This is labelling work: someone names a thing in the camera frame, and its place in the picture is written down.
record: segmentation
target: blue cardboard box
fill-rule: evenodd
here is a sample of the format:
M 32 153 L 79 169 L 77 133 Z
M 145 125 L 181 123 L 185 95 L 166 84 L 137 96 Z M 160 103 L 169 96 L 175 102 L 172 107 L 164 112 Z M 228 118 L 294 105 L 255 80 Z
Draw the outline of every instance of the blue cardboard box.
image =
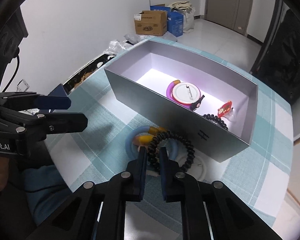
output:
M 152 5 L 151 11 L 167 11 L 167 31 L 172 33 L 176 37 L 180 37 L 183 34 L 183 15 L 178 12 L 172 12 L 170 7 Z

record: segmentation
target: open box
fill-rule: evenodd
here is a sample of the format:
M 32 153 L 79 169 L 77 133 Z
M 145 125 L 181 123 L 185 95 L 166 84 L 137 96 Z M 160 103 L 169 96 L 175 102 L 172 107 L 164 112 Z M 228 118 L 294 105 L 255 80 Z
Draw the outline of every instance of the open box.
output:
M 155 124 L 187 136 L 194 147 L 218 162 L 247 148 L 257 114 L 258 86 L 207 57 L 187 49 L 148 40 L 105 68 L 116 98 Z M 168 85 L 179 79 L 205 95 L 194 112 L 166 98 Z M 235 121 L 229 130 L 202 115 L 217 114 L 232 101 Z

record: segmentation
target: table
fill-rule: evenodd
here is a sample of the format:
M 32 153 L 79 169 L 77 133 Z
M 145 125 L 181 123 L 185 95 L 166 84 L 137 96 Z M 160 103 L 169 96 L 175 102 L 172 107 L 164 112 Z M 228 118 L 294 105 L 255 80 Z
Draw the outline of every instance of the table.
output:
M 292 162 L 290 105 L 258 79 L 221 58 L 177 42 L 152 39 L 209 57 L 258 84 L 251 146 L 222 163 L 202 152 L 196 154 L 207 165 L 205 182 L 221 180 L 272 226 L 286 193 Z M 124 171 L 129 161 L 124 148 L 128 133 L 142 125 L 155 125 L 116 100 L 103 69 L 108 64 L 69 95 L 72 105 L 67 112 L 84 113 L 89 120 L 86 130 L 50 135 L 46 139 L 50 155 L 72 191 L 87 180 L 100 183 Z M 180 205 L 162 200 L 159 177 L 147 176 L 144 200 L 127 204 L 126 236 L 182 239 Z

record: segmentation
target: gray door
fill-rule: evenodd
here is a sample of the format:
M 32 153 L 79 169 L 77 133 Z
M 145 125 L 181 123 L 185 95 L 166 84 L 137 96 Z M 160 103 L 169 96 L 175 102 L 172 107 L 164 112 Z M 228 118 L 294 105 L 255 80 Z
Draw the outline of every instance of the gray door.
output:
M 207 0 L 205 19 L 245 34 L 251 5 L 252 0 Z

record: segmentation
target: cardboard box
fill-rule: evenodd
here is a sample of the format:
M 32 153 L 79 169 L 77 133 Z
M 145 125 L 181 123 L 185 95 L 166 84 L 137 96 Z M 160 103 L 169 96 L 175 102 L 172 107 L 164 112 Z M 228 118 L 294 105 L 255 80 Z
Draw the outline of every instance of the cardboard box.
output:
M 172 12 L 170 7 L 165 7 L 164 4 L 152 5 L 150 10 L 166 11 L 167 14 L 167 31 L 176 37 L 183 35 L 183 15 L 178 12 Z
M 232 69 L 174 45 L 148 40 L 105 68 L 116 98 L 155 124 L 188 137 L 194 147 L 222 162 L 249 146 L 257 115 L 258 86 Z M 205 95 L 192 112 L 166 98 L 174 80 L 195 84 Z M 228 100 L 236 122 L 229 130 L 202 115 L 217 114 Z
M 136 34 L 162 36 L 167 31 L 166 11 L 142 11 L 134 15 Z

